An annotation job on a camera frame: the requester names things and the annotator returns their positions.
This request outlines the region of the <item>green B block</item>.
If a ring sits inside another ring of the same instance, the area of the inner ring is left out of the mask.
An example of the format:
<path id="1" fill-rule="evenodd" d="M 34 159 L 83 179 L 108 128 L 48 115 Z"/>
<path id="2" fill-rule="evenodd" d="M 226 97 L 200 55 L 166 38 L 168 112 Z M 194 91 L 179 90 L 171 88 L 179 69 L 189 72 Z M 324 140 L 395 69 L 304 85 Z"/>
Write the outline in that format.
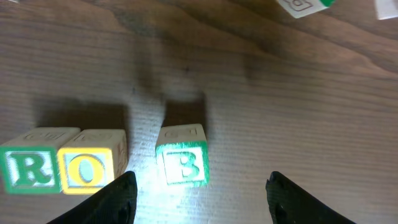
<path id="1" fill-rule="evenodd" d="M 162 127 L 155 157 L 165 186 L 202 187 L 210 181 L 208 143 L 201 124 Z"/>

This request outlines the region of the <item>yellow O block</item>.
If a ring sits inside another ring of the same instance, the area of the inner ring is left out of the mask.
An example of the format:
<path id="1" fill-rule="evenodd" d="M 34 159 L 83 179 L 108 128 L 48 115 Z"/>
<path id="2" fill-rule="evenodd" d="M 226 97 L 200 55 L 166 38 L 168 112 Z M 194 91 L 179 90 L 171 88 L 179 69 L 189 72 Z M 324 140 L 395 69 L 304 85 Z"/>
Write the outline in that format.
<path id="1" fill-rule="evenodd" d="M 57 161 L 64 194 L 94 194 L 126 171 L 126 132 L 86 129 L 58 150 Z"/>

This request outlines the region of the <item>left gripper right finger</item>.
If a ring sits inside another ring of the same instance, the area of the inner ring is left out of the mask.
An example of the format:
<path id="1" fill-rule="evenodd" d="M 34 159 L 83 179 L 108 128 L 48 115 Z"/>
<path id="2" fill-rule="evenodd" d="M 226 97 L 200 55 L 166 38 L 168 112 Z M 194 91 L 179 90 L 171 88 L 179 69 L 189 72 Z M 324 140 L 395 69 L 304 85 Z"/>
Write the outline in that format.
<path id="1" fill-rule="evenodd" d="M 274 224 L 354 224 L 280 172 L 271 173 L 266 192 Z"/>

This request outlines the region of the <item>green R block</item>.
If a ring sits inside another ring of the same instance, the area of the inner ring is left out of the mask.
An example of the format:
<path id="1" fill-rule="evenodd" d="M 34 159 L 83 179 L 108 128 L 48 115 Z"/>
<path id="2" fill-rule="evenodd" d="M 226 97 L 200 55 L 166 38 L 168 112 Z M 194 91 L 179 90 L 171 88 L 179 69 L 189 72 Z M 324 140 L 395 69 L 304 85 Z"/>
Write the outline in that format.
<path id="1" fill-rule="evenodd" d="M 34 128 L 1 145 L 1 170 L 8 194 L 59 194 L 58 150 L 80 128 Z"/>

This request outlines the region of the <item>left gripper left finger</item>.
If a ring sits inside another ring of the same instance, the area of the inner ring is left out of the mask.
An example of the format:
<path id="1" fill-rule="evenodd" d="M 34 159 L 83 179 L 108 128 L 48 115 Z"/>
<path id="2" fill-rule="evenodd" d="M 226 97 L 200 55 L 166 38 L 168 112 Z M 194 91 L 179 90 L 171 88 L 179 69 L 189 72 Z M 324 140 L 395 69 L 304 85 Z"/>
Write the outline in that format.
<path id="1" fill-rule="evenodd" d="M 133 224 L 136 204 L 136 175 L 127 171 L 49 224 Z"/>

